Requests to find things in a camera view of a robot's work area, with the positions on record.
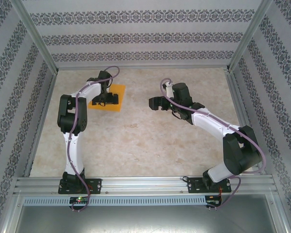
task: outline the gray panel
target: gray panel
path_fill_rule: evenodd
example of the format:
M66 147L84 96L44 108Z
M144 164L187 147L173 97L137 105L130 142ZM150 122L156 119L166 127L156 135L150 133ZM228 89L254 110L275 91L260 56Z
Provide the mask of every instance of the gray panel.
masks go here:
M91 232L273 233L265 197L236 196L218 211L204 206L95 206L80 214L68 207L23 207L18 233Z

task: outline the wall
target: wall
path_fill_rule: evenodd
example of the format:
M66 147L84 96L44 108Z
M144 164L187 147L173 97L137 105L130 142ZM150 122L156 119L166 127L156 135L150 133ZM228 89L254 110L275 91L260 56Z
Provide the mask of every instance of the wall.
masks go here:
M0 0L0 218L21 177L52 74L8 0Z
M59 68L228 65L261 0L24 0Z
M291 0L272 3L234 75L291 224Z

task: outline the orange mat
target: orange mat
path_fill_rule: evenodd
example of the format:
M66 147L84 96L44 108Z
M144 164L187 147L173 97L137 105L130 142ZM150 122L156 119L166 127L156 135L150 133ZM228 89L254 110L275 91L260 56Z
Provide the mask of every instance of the orange mat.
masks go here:
M125 85L112 84L110 86L109 92L112 92L113 94L118 94L118 104L106 104L106 106L101 106L98 104L92 105L92 102L90 102L87 107L89 109L99 109L99 110L120 112L123 98L124 98L124 93L125 93Z

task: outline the enclosure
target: enclosure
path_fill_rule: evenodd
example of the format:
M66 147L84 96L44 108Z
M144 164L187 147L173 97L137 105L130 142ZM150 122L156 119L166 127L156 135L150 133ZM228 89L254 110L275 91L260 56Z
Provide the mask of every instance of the enclosure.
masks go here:
M114 65L121 110L87 109L82 143L101 194L72 213L60 97ZM149 108L163 78L266 155L222 209L182 180L222 162L222 142ZM291 232L291 0L0 0L0 232L219 230Z

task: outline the beige floor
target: beige floor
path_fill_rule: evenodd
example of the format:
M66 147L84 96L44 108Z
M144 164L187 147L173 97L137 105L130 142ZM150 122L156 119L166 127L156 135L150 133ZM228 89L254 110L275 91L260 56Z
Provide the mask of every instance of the beige floor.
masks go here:
M98 72L59 71L31 177L62 176L65 142L57 126L60 96L77 91ZM161 95L159 84L166 77L185 82L194 101L238 125L220 68L122 70L114 79L126 85L121 112L88 110L83 141L86 176L201 175L222 161L222 145L208 132L174 118L170 111L149 108L148 99Z

